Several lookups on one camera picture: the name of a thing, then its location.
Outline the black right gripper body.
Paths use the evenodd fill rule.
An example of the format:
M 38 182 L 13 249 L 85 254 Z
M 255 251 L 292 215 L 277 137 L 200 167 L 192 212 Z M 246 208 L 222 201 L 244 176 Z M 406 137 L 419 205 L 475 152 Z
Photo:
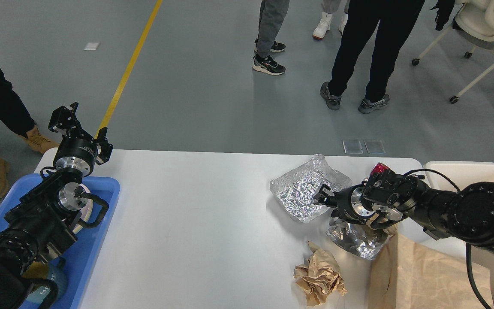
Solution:
M 371 206 L 365 208 L 362 202 L 363 189 L 363 185 L 357 185 L 336 192 L 333 196 L 336 206 L 331 217 L 351 224 L 366 224 L 376 213 Z

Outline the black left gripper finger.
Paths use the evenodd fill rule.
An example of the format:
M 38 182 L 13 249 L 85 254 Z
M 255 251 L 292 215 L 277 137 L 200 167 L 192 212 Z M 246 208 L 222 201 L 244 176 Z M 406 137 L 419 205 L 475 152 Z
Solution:
M 61 141 L 67 139 L 85 139 L 85 131 L 76 117 L 78 102 L 70 104 L 69 107 L 60 106 L 52 112 L 48 129 L 54 133 L 61 134 Z
M 112 150 L 114 148 L 113 144 L 108 142 L 106 137 L 107 132 L 108 128 L 102 127 L 94 139 L 94 145 L 96 145 L 98 149 L 98 155 L 96 157 L 96 164 L 98 164 L 98 166 L 105 164 L 108 160 L 110 160 Z

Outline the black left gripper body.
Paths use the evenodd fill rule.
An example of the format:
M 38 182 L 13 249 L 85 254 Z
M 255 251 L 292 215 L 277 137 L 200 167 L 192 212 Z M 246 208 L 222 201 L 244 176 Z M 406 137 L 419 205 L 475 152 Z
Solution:
M 94 139 L 67 139 L 57 148 L 53 166 L 57 170 L 74 168 L 86 177 L 92 174 L 97 155 Z

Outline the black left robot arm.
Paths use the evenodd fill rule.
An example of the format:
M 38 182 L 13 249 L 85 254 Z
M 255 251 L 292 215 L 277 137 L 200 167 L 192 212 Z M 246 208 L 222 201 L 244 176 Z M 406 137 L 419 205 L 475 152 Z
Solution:
M 53 166 L 41 183 L 20 198 L 4 218 L 7 229 L 0 232 L 0 309 L 17 309 L 36 287 L 47 287 L 40 309 L 49 309 L 60 291 L 50 279 L 27 278 L 34 262 L 47 264 L 62 256 L 78 240 L 73 229 L 98 227 L 108 202 L 81 187 L 94 165 L 110 159 L 113 146 L 102 127 L 96 137 L 82 129 L 76 117 L 79 104 L 53 111 L 49 130 L 61 133 Z

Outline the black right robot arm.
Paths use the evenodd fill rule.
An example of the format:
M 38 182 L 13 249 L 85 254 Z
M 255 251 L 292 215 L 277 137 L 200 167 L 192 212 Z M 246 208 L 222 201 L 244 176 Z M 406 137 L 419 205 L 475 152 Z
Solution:
M 489 307 L 475 286 L 471 247 L 494 254 L 494 182 L 443 191 L 430 188 L 417 170 L 397 174 L 377 164 L 359 185 L 336 192 L 322 184 L 311 202 L 333 209 L 332 217 L 351 224 L 363 225 L 376 217 L 370 227 L 386 229 L 410 218 L 435 240 L 452 236 L 464 241 L 470 285 L 480 303 Z

